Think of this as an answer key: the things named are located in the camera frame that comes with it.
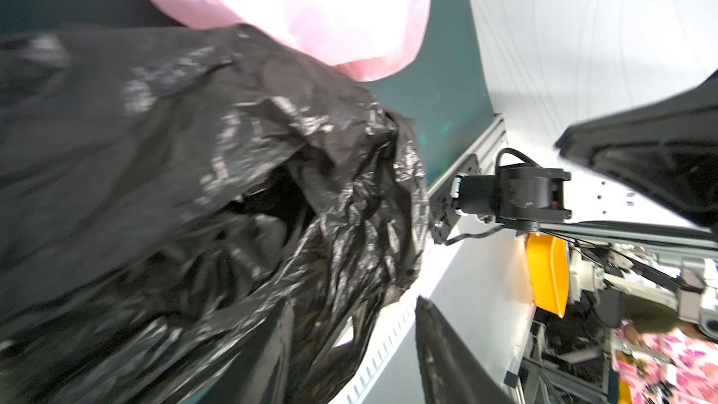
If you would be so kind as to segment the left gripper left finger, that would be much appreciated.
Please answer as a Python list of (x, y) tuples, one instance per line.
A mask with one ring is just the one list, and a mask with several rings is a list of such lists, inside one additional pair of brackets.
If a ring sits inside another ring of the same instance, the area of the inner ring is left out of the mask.
[(415, 340), (424, 401), (433, 404), (511, 404), (438, 307), (419, 297)]

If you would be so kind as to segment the white vent strip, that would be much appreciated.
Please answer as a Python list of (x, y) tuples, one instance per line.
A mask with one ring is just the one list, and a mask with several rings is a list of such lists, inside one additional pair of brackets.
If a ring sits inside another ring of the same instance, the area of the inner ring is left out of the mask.
[(366, 400), (414, 324), (416, 299), (416, 294), (407, 292), (398, 302), (381, 310), (357, 372), (330, 400), (331, 404), (360, 404)]

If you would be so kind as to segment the black plastic bag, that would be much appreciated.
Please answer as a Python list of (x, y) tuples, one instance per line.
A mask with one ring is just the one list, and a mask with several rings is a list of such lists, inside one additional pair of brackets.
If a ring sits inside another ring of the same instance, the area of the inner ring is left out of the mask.
[(1, 41), (1, 400), (327, 403), (428, 230), (413, 122), (246, 24)]

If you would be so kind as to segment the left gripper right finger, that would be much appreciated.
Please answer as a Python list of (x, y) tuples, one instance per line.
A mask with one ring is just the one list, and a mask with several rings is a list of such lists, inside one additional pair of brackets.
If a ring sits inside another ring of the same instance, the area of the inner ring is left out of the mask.
[(717, 228), (717, 77), (634, 110), (570, 126), (559, 155)]

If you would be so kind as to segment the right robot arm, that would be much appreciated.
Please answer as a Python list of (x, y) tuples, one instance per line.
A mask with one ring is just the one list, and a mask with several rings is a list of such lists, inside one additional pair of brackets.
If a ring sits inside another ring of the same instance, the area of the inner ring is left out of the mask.
[(501, 149), (518, 159), (516, 164), (480, 168), (475, 153), (463, 160), (432, 186), (429, 230), (437, 244), (449, 245), (450, 233), (464, 216), (497, 224), (500, 230), (545, 233), (567, 239), (656, 245), (664, 249), (695, 248), (706, 253), (717, 250), (717, 235), (699, 230), (628, 222), (584, 222), (570, 224), (572, 211), (564, 205), (564, 185), (571, 174), (560, 168), (542, 168), (514, 149)]

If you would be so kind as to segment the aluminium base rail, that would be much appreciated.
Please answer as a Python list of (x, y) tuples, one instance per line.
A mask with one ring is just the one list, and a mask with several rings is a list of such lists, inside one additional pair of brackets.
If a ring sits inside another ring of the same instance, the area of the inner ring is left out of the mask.
[(439, 195), (439, 190), (446, 181), (449, 181), (464, 166), (466, 161), (476, 156), (478, 166), (472, 172), (485, 173), (495, 166), (495, 158), (501, 149), (507, 148), (508, 134), (504, 115), (497, 113), (489, 127), (474, 140), (469, 147), (461, 153), (456, 160), (446, 168), (443, 173), (431, 183), (428, 189), (428, 196), (434, 198)]

